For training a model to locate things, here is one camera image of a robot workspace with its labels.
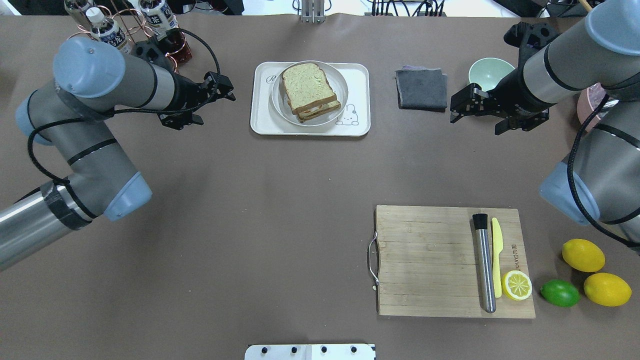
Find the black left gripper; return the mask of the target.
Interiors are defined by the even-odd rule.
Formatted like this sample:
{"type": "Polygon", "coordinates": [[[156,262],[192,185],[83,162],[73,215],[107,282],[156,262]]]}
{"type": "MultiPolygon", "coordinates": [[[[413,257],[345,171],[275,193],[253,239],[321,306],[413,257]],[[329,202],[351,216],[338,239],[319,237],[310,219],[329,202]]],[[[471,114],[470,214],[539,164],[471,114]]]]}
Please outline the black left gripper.
{"type": "Polygon", "coordinates": [[[173,74],[174,95],[168,107],[158,114],[163,126],[182,130],[189,125],[203,125],[202,117],[194,114],[199,108],[222,98],[235,101],[231,80],[217,72],[206,72],[196,83],[185,76],[173,74]]]}

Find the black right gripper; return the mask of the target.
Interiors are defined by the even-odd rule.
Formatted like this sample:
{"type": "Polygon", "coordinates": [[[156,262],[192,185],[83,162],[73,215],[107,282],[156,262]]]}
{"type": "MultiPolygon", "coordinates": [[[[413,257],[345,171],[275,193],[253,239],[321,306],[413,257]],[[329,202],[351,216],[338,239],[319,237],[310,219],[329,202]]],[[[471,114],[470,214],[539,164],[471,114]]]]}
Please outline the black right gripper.
{"type": "Polygon", "coordinates": [[[455,124],[468,116],[496,116],[502,118],[494,126],[496,136],[517,129],[530,132],[549,120],[550,107],[550,103],[533,95],[523,75],[506,75],[489,92],[478,83],[471,83],[452,95],[449,121],[455,124]],[[483,102],[488,111],[482,111],[483,102]]]}

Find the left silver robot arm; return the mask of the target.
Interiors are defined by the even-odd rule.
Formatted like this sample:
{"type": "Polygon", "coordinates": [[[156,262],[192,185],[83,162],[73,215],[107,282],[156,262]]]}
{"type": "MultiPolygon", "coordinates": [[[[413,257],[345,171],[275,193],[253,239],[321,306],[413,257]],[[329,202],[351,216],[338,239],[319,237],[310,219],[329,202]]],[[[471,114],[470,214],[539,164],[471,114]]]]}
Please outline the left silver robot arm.
{"type": "Polygon", "coordinates": [[[34,166],[48,177],[1,212],[1,269],[89,225],[116,221],[153,192],[106,121],[119,113],[157,114],[163,126],[202,125],[195,112],[234,101],[220,69],[201,83],[107,43],[71,38],[59,47],[53,79],[32,92],[15,118],[34,166]]]}

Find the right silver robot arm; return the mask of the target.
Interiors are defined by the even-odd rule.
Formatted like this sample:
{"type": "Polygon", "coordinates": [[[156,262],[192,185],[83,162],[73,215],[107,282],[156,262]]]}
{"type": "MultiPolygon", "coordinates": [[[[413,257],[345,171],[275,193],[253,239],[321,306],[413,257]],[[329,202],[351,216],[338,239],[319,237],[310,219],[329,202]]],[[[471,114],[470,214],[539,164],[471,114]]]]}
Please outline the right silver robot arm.
{"type": "Polygon", "coordinates": [[[450,99],[451,123],[495,116],[496,135],[528,132],[549,109],[598,85],[601,100],[583,120],[569,154],[539,194],[584,226],[639,251],[639,12],[637,0],[606,0],[562,34],[521,22],[503,37],[518,66],[493,89],[475,82],[450,99]]]}

